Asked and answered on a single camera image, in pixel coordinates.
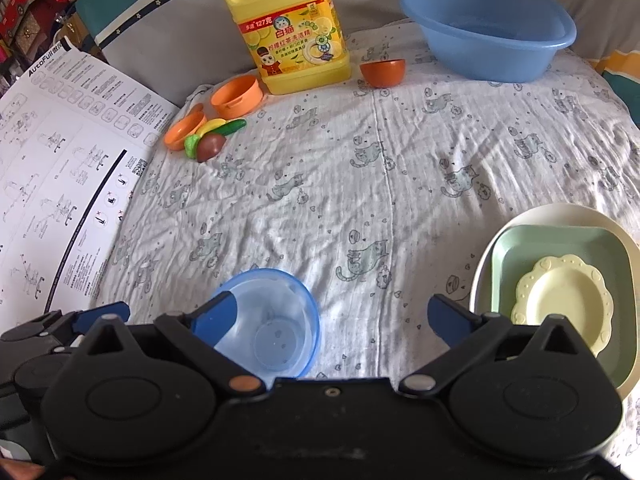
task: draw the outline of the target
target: bed sheet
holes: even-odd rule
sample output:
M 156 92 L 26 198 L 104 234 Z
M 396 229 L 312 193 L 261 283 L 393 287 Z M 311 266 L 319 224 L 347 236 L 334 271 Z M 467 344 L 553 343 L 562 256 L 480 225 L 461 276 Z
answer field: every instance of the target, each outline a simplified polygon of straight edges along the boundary
M 638 129 L 571 51 L 536 82 L 502 84 L 451 73 L 413 23 L 346 39 L 350 81 L 268 96 L 218 158 L 158 147 L 97 304 L 125 301 L 147 322 L 193 310 L 239 272 L 277 267 L 321 309 L 310 376 L 397 381 L 447 349 L 426 322 L 429 297 L 465 303 L 484 247 L 517 214 L 580 203 L 640 240 Z M 400 86 L 359 78 L 358 63 L 397 57 L 408 64 Z M 180 116 L 212 90 L 199 87 Z M 637 399 L 607 451 L 623 470 L 640 444 Z

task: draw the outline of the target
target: green tray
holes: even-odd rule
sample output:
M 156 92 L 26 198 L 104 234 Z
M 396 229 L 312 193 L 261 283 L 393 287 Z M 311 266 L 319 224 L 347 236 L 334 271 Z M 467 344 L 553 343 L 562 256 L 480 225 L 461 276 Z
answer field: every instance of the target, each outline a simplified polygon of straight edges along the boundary
M 631 265 L 618 237 L 599 227 L 519 225 L 505 231 L 492 254 L 492 312 L 511 317 L 520 278 L 545 256 L 575 254 L 602 274 L 613 298 L 611 340 L 598 361 L 615 386 L 636 360 L 636 297 Z

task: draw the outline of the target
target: orange bowl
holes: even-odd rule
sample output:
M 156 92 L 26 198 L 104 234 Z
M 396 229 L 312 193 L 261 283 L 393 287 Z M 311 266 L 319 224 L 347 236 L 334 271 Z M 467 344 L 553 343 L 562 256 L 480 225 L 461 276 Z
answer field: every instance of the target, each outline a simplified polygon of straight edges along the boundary
M 164 134 L 164 143 L 174 152 L 183 150 L 184 139 L 201 127 L 206 120 L 202 112 L 190 113 L 169 128 L 169 131 Z
M 389 88 L 402 81 L 405 66 L 404 59 L 389 59 L 363 63 L 360 65 L 360 71 L 364 80 L 374 88 Z
M 262 101 L 262 89 L 253 75 L 236 77 L 211 96 L 211 105 L 219 117 L 228 120 L 247 115 Z

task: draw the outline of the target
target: detergent bottle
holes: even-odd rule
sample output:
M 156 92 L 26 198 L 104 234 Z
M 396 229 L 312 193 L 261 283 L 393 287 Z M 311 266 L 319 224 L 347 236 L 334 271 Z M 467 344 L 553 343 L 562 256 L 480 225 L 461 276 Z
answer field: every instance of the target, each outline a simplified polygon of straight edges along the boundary
M 226 0 L 262 80 L 289 94 L 350 78 L 332 0 Z

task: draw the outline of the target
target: instruction sheet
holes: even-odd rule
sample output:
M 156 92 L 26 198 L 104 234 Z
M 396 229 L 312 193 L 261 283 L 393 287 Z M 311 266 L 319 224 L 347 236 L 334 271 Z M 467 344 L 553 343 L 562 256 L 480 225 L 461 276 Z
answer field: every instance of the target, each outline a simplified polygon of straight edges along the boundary
M 178 108 L 66 40 L 0 100 L 0 333 L 94 306 L 137 180 Z

